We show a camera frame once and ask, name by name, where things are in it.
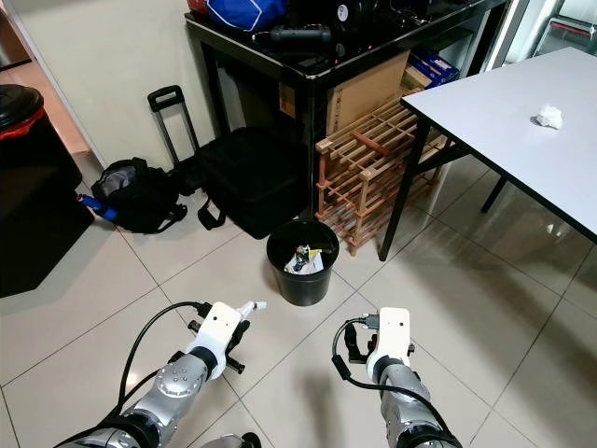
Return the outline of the black shelf table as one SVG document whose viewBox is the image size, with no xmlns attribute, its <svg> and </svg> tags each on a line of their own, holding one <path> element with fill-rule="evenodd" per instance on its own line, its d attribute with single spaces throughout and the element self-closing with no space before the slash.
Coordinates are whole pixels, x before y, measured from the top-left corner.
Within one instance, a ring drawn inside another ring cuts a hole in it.
<svg viewBox="0 0 597 448">
<path fill-rule="evenodd" d="M 502 46 L 496 34 L 504 29 L 505 21 L 519 17 L 524 11 L 516 6 L 515 0 L 430 0 L 430 8 L 432 18 L 426 24 L 374 46 L 347 48 L 342 57 L 333 57 L 329 50 L 308 56 L 285 54 L 252 42 L 247 33 L 218 26 L 195 12 L 185 13 L 188 42 L 205 82 L 215 135 L 226 135 L 235 128 L 228 117 L 218 69 L 230 69 L 234 76 L 269 82 L 277 89 L 293 90 L 295 114 L 290 119 L 281 116 L 276 131 L 306 149 L 308 198 L 302 216 L 314 217 L 319 161 L 315 144 L 326 137 L 328 104 L 340 84 L 388 63 L 406 50 L 445 46 L 449 38 L 466 35 L 472 37 L 477 47 L 465 69 L 469 76 L 476 76 L 482 71 L 486 57 Z"/>
</svg>

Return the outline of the blue bottle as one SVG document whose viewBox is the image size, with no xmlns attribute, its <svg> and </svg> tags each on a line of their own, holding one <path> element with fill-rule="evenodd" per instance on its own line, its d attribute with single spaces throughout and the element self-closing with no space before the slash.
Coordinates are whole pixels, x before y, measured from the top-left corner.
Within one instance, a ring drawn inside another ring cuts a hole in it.
<svg viewBox="0 0 597 448">
<path fill-rule="evenodd" d="M 92 210 L 97 217 L 114 223 L 117 221 L 117 210 L 111 208 L 110 205 L 99 201 L 98 198 L 85 195 L 85 193 L 78 193 L 76 199 L 78 203 L 84 204 L 86 208 Z"/>
</svg>

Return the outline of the large black lidded bin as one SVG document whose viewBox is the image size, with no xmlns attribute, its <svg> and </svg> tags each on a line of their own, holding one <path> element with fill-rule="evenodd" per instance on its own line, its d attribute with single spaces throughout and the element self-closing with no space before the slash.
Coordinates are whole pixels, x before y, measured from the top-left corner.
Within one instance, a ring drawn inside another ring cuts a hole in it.
<svg viewBox="0 0 597 448">
<path fill-rule="evenodd" d="M 1 125 L 46 108 L 35 87 L 0 86 Z M 92 223 L 76 199 L 82 182 L 72 154 L 47 115 L 21 138 L 0 140 L 0 296 L 46 280 Z"/>
</svg>

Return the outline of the wooden slatted rack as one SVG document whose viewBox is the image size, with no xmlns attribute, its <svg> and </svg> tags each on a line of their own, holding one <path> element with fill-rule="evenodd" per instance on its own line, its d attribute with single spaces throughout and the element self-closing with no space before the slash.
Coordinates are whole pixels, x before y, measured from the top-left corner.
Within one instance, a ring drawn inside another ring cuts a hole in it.
<svg viewBox="0 0 597 448">
<path fill-rule="evenodd" d="M 417 119 L 396 97 L 316 144 L 315 216 L 351 256 L 388 225 Z"/>
</svg>

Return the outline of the small black rubbish bin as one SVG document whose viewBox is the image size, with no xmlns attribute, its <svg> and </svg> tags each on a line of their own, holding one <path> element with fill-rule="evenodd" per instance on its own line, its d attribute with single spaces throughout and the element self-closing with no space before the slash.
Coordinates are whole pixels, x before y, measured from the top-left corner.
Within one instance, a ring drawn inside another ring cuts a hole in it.
<svg viewBox="0 0 597 448">
<path fill-rule="evenodd" d="M 299 245 L 323 248 L 326 268 L 315 274 L 285 272 L 285 264 Z M 332 266 L 340 256 L 340 239 L 325 223 L 303 218 L 278 227 L 266 239 L 266 259 L 274 270 L 285 301 L 296 306 L 311 306 L 321 301 L 331 283 Z"/>
</svg>

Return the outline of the white window frame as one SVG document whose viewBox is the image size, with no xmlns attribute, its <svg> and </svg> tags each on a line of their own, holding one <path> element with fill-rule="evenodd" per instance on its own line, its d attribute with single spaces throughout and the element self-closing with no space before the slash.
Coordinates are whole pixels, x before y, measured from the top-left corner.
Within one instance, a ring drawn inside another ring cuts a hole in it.
<svg viewBox="0 0 597 448">
<path fill-rule="evenodd" d="M 487 68 L 567 48 L 597 54 L 597 0 L 511 0 L 510 5 Z"/>
</svg>

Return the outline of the black backpack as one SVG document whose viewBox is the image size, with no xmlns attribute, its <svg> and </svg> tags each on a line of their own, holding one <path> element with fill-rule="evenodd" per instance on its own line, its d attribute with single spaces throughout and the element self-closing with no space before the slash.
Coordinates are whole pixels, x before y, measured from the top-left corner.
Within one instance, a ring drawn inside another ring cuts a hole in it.
<svg viewBox="0 0 597 448">
<path fill-rule="evenodd" d="M 117 210 L 117 227 L 158 234 L 187 217 L 179 193 L 162 168 L 133 158 L 108 165 L 92 184 L 90 196 Z"/>
</svg>

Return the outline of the blue fabric bag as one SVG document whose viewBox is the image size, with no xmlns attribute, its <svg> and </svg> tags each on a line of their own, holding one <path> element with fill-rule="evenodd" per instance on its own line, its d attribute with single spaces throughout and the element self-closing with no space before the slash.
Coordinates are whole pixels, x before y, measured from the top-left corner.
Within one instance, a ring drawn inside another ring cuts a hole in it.
<svg viewBox="0 0 597 448">
<path fill-rule="evenodd" d="M 259 33 L 285 16 L 287 0 L 206 0 L 206 9 L 217 24 Z"/>
</svg>

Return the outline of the black trolley suitcase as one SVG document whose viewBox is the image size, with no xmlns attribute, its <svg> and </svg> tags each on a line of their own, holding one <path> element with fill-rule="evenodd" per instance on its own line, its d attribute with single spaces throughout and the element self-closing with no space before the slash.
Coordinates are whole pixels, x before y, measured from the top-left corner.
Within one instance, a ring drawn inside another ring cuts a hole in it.
<svg viewBox="0 0 597 448">
<path fill-rule="evenodd" d="M 206 200 L 197 218 L 206 230 L 231 220 L 253 238 L 263 239 L 302 212 L 306 187 L 302 182 L 301 157 L 289 142 L 268 128 L 242 127 L 198 145 L 195 129 L 188 122 L 191 157 L 178 157 L 161 112 L 182 108 L 188 119 L 182 89 L 162 87 L 146 96 L 174 167 L 166 172 L 167 185 L 182 196 L 204 192 Z"/>
</svg>

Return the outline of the black cylinder device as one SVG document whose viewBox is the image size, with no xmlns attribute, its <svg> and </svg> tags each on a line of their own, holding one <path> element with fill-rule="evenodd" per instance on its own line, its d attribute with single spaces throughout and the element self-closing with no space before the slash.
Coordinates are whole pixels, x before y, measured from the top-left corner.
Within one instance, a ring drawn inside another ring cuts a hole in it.
<svg viewBox="0 0 597 448">
<path fill-rule="evenodd" d="M 331 46 L 333 33 L 323 25 L 274 27 L 266 33 L 272 46 L 280 49 L 320 49 Z"/>
</svg>

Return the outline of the red bin liner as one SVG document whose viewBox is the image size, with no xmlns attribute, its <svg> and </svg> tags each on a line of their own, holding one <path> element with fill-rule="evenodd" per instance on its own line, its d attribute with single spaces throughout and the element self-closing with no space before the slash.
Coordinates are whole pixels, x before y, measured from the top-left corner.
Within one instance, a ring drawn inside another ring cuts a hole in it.
<svg viewBox="0 0 597 448">
<path fill-rule="evenodd" d="M 0 140 L 8 138 L 21 138 L 33 129 L 34 125 L 46 116 L 46 108 L 38 107 L 36 111 L 30 112 L 26 117 L 18 119 L 17 122 L 1 125 Z"/>
</svg>

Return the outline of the small crumpled white paper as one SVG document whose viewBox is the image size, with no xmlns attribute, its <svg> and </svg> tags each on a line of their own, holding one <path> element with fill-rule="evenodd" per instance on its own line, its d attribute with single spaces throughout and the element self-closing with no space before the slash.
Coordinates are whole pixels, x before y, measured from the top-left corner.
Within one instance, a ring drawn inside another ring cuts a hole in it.
<svg viewBox="0 0 597 448">
<path fill-rule="evenodd" d="M 559 131 L 563 126 L 563 116 L 560 108 L 555 107 L 551 104 L 543 105 L 540 111 L 534 115 L 534 121 L 541 127 L 554 129 Z"/>
</svg>

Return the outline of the grey table with black legs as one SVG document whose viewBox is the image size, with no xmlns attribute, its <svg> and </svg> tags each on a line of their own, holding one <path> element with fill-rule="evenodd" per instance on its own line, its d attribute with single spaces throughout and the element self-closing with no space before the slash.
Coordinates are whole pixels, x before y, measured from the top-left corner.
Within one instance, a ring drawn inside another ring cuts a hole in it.
<svg viewBox="0 0 597 448">
<path fill-rule="evenodd" d="M 418 117 L 377 257 L 385 261 L 416 175 L 472 155 L 597 245 L 597 56 L 567 48 L 406 95 Z M 560 108 L 559 131 L 541 127 Z"/>
</svg>

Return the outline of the crumpled waste paper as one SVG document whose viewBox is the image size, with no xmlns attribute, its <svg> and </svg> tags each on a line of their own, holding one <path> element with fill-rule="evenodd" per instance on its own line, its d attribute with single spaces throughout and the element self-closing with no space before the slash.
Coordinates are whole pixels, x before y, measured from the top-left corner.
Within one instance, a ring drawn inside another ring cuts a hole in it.
<svg viewBox="0 0 597 448">
<path fill-rule="evenodd" d="M 286 273 L 315 274 L 323 272 L 326 268 L 323 248 L 311 245 L 298 245 L 290 260 L 283 266 Z"/>
</svg>

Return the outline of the brown cardboard box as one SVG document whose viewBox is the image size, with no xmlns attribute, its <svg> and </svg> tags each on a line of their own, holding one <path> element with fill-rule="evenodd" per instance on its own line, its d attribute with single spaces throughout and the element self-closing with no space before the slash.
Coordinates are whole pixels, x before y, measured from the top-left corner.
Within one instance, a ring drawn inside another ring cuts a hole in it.
<svg viewBox="0 0 597 448">
<path fill-rule="evenodd" d="M 402 51 L 387 63 L 376 65 L 366 73 L 358 74 L 336 87 L 328 101 L 327 135 L 340 131 L 404 92 L 401 78 L 406 71 L 409 56 L 408 50 Z"/>
</svg>

